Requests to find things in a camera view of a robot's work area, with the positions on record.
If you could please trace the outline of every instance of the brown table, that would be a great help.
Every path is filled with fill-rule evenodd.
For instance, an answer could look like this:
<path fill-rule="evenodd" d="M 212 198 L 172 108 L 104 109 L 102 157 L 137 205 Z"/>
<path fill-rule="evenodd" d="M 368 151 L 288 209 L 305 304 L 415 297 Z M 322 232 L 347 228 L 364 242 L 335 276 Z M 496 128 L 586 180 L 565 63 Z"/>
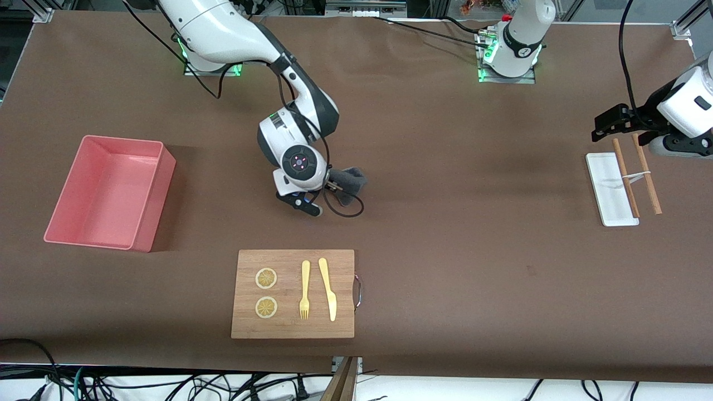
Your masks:
<path fill-rule="evenodd" d="M 477 82 L 467 45 L 381 21 L 264 23 L 337 102 L 332 160 L 368 175 L 366 213 L 315 219 L 275 199 L 255 143 L 279 108 L 268 68 L 216 101 L 128 14 L 58 12 L 0 108 L 2 337 L 67 363 L 325 371 L 361 355 L 382 374 L 713 382 L 713 164 L 650 155 L 664 214 L 637 184 L 640 226 L 599 220 L 585 154 L 611 151 L 590 142 L 593 117 L 627 100 L 616 26 L 553 26 L 538 83 L 506 86 Z M 692 61 L 666 26 L 632 26 L 626 44 L 641 103 Z M 42 241 L 86 134 L 156 139 L 177 159 L 154 252 Z M 356 337 L 231 340 L 251 248 L 355 249 Z"/>

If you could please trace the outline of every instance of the pink bin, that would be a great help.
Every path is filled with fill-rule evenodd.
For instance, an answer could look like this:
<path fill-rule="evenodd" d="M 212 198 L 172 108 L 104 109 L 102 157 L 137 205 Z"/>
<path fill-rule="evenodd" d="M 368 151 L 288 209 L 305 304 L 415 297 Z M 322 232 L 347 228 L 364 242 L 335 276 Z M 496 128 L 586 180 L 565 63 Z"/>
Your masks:
<path fill-rule="evenodd" d="M 161 142 L 85 136 L 44 240 L 148 252 L 175 164 Z"/>

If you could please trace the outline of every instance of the citrus slice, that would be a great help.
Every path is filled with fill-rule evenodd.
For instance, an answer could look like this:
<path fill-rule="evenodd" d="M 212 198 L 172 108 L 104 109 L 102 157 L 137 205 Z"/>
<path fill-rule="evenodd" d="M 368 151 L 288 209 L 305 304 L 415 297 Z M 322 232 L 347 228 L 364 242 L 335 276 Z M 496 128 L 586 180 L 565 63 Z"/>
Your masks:
<path fill-rule="evenodd" d="M 263 290 L 271 288 L 276 282 L 277 273 L 271 268 L 260 269 L 255 275 L 255 284 Z"/>
<path fill-rule="evenodd" d="M 273 297 L 262 297 L 255 304 L 255 313 L 263 319 L 269 319 L 277 312 L 277 301 Z"/>

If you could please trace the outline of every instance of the wooden fork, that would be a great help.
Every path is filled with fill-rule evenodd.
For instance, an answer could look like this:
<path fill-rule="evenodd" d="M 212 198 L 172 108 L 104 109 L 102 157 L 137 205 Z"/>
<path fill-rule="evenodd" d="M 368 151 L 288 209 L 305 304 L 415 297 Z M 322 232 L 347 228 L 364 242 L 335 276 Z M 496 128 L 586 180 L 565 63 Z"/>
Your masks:
<path fill-rule="evenodd" d="M 302 299 L 299 302 L 299 317 L 302 320 L 307 320 L 307 318 L 309 318 L 307 287 L 309 287 L 309 260 L 302 262 Z"/>

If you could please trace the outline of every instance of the metal handle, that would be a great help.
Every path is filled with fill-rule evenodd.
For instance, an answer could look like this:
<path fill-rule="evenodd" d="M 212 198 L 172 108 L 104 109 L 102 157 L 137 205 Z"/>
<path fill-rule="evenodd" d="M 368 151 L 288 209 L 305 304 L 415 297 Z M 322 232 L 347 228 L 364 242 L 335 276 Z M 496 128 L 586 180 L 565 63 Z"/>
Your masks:
<path fill-rule="evenodd" d="M 356 305 L 354 306 L 354 313 L 357 313 L 357 308 L 361 305 L 361 280 L 359 279 L 359 276 L 355 273 L 354 274 L 354 279 L 356 280 L 357 284 L 359 284 L 359 298 L 356 301 Z"/>

